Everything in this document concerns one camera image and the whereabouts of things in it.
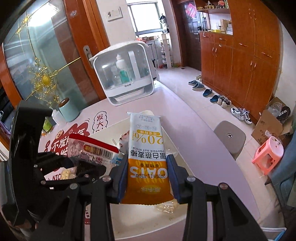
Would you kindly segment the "white countertop sterilizer cabinet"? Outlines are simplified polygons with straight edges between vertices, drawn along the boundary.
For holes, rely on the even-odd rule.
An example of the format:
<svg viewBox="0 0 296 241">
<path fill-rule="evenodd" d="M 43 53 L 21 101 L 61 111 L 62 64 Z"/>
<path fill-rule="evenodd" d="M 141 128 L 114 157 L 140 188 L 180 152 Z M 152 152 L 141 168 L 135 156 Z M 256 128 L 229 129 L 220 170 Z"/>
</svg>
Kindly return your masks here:
<svg viewBox="0 0 296 241">
<path fill-rule="evenodd" d="M 156 69 L 142 41 L 112 45 L 91 57 L 98 80 L 108 101 L 119 106 L 154 92 Z"/>
</svg>

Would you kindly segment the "white squeeze bottle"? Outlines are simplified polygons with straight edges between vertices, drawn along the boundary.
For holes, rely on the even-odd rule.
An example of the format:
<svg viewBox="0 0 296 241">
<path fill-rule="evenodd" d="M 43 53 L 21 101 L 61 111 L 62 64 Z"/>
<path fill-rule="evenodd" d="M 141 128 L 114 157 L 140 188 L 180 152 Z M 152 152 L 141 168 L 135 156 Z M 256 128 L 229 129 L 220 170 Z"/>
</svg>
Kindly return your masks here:
<svg viewBox="0 0 296 241">
<path fill-rule="evenodd" d="M 60 113 L 59 110 L 53 109 L 53 111 L 52 111 L 52 119 L 60 127 L 65 126 L 66 123 L 67 123 L 67 121 L 64 119 L 64 117 L 62 116 L 62 113 Z"/>
</svg>

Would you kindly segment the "red white candy packet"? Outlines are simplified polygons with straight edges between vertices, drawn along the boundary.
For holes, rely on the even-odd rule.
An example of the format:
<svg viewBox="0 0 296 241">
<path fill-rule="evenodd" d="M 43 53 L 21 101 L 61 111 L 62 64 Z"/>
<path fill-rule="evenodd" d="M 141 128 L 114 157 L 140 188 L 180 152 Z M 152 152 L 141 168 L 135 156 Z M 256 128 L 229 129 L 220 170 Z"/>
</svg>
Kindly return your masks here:
<svg viewBox="0 0 296 241">
<path fill-rule="evenodd" d="M 130 139 L 130 132 L 129 131 L 127 131 L 119 139 L 119 151 L 123 154 L 125 154 L 128 151 L 129 139 Z"/>
</svg>

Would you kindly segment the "cardboard box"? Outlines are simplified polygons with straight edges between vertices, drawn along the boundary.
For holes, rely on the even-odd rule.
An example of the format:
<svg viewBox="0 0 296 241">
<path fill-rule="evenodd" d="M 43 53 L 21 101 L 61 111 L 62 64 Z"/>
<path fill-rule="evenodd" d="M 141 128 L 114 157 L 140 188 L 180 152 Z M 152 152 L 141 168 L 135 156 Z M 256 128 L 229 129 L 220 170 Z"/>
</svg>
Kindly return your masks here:
<svg viewBox="0 0 296 241">
<path fill-rule="evenodd" d="M 268 138 L 274 136 L 279 138 L 283 145 L 286 147 L 290 142 L 289 135 L 292 135 L 293 130 L 293 117 L 288 118 L 282 123 L 268 110 L 274 103 L 281 103 L 282 107 L 285 107 L 285 103 L 282 102 L 278 97 L 274 97 L 265 107 L 262 112 L 259 121 L 257 122 L 251 136 L 262 145 Z"/>
</svg>

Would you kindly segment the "wooden cabinet wall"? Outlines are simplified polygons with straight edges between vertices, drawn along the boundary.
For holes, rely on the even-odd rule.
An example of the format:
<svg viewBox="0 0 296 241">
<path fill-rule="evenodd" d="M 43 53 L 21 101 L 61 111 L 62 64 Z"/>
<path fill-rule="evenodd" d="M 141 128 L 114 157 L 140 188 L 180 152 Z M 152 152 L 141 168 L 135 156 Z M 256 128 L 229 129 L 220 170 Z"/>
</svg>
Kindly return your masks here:
<svg viewBox="0 0 296 241">
<path fill-rule="evenodd" d="M 277 16 L 262 1 L 228 1 L 233 34 L 200 32 L 202 81 L 258 122 L 280 63 Z"/>
</svg>

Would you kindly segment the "orange oats bar packet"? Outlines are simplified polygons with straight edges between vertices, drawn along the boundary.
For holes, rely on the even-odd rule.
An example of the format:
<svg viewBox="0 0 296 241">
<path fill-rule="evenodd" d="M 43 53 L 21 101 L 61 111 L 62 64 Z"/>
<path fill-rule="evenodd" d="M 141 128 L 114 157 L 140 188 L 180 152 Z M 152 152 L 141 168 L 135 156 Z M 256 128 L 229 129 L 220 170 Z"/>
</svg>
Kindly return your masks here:
<svg viewBox="0 0 296 241">
<path fill-rule="evenodd" d="M 173 200 L 159 116 L 130 113 L 127 186 L 123 204 L 157 205 Z"/>
</svg>

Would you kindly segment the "teal canister brown lid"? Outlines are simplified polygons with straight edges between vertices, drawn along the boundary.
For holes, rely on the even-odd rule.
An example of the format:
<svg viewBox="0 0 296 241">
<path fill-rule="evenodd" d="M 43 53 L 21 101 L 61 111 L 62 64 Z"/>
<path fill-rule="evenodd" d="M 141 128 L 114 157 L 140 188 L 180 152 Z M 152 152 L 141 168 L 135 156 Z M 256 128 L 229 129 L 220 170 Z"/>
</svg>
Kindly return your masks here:
<svg viewBox="0 0 296 241">
<path fill-rule="evenodd" d="M 79 109 L 66 97 L 59 103 L 59 111 L 67 122 L 72 122 L 79 116 Z"/>
</svg>

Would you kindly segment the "grey round stool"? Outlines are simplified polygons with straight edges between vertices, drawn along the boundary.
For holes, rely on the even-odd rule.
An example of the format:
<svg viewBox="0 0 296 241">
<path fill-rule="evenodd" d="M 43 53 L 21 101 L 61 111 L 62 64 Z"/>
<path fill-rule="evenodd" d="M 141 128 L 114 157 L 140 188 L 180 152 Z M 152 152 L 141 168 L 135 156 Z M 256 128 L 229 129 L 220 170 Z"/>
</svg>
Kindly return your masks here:
<svg viewBox="0 0 296 241">
<path fill-rule="evenodd" d="M 214 129 L 215 135 L 224 144 L 234 160 L 240 155 L 245 141 L 246 134 L 234 124 L 223 120 Z"/>
</svg>

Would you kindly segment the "pink plastic stool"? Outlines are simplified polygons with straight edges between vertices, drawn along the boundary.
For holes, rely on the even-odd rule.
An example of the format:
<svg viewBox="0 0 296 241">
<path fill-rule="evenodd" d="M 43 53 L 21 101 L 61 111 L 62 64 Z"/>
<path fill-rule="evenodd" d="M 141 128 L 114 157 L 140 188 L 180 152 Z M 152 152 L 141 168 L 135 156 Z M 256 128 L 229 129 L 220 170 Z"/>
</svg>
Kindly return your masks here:
<svg viewBox="0 0 296 241">
<path fill-rule="evenodd" d="M 257 165 L 266 176 L 280 162 L 283 154 L 282 143 L 276 137 L 271 136 L 256 150 L 252 164 Z"/>
</svg>

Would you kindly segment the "clear bottle green label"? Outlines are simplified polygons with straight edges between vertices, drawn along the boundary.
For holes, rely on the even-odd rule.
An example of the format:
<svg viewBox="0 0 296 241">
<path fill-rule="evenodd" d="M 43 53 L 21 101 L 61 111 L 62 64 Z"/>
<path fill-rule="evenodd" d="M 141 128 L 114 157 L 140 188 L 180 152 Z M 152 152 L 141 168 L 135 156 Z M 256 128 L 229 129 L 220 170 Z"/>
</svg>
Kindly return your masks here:
<svg viewBox="0 0 296 241">
<path fill-rule="evenodd" d="M 51 132 L 53 129 L 53 126 L 49 120 L 49 118 L 45 118 L 44 124 L 43 124 L 43 130 L 48 133 Z"/>
</svg>

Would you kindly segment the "red date snack packet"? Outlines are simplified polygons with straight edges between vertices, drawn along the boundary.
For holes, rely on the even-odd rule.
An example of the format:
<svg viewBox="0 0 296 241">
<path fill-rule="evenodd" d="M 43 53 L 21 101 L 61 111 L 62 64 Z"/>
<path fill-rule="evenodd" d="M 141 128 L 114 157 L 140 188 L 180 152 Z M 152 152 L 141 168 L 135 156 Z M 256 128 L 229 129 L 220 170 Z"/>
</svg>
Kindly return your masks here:
<svg viewBox="0 0 296 241">
<path fill-rule="evenodd" d="M 94 165 L 103 165 L 110 170 L 121 163 L 121 160 L 117 160 L 118 155 L 119 150 L 115 146 L 77 133 L 69 135 L 67 149 L 69 158 L 82 159 Z"/>
</svg>

